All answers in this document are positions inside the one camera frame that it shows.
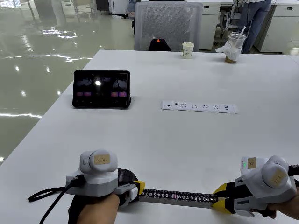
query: power outlet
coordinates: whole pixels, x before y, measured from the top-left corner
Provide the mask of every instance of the power outlet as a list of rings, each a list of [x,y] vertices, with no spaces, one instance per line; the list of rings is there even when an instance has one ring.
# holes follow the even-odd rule
[[[163,110],[179,111],[202,111],[218,113],[238,113],[238,108],[234,104],[202,104],[187,101],[166,101],[161,103]]]

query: gray office chair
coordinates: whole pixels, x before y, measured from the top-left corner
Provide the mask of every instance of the gray office chair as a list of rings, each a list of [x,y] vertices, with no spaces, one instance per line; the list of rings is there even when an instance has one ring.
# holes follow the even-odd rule
[[[181,51],[183,42],[199,51],[202,8],[197,2],[137,2],[134,49],[148,50],[152,39],[163,38],[172,51]]]

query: jeans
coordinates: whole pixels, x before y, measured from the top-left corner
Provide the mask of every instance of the jeans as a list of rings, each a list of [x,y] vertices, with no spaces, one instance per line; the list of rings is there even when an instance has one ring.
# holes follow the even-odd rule
[[[242,53],[248,54],[250,52],[250,48],[256,41],[256,37],[270,8],[271,0],[244,3],[238,27],[241,31],[246,26],[245,32],[248,33],[248,37],[244,42]]]

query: label sticker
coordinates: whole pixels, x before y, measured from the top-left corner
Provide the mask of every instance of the label sticker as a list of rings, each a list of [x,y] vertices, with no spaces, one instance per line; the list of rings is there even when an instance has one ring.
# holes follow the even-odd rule
[[[285,178],[286,173],[282,171],[281,169],[276,169],[273,177],[271,178],[271,182],[275,186],[279,186],[282,180]]]
[[[256,157],[248,158],[247,160],[247,169],[256,168]]]
[[[110,154],[94,155],[94,164],[102,165],[110,163]]]

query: shiny floor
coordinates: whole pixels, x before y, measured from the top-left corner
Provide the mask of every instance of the shiny floor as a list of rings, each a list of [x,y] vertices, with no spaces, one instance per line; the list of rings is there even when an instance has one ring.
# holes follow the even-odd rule
[[[299,39],[299,28],[295,33]],[[93,0],[0,0],[0,164],[74,70],[99,49],[133,47],[131,20],[101,14]]]

